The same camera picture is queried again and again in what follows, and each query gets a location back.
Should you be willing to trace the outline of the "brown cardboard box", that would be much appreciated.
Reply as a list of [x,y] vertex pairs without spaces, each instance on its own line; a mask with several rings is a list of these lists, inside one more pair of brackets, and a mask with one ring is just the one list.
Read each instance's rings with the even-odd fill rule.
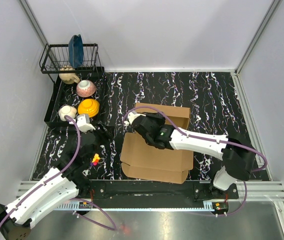
[[[188,107],[136,103],[133,113],[163,112],[180,128],[189,127],[191,110]],[[134,179],[182,184],[194,167],[194,153],[189,150],[157,149],[146,144],[137,132],[124,135],[121,155],[123,173]]]

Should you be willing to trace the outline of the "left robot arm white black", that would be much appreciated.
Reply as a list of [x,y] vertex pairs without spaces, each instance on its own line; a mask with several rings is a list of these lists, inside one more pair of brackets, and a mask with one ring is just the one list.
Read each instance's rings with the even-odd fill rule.
[[67,151],[41,180],[13,202],[0,204],[0,234],[24,240],[31,230],[60,205],[90,194],[84,171],[93,166],[102,147],[112,140],[112,128],[97,121],[86,133],[76,126],[75,152]]

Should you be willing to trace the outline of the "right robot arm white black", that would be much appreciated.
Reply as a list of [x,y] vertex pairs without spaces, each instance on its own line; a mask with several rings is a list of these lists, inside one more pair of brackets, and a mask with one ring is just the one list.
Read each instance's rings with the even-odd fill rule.
[[159,150],[186,150],[212,156],[223,162],[212,183],[210,195],[221,198],[236,181],[251,178],[257,151],[240,133],[233,135],[210,135],[176,126],[172,121],[166,124],[163,113],[137,113],[127,116],[132,128],[142,136],[145,143]]

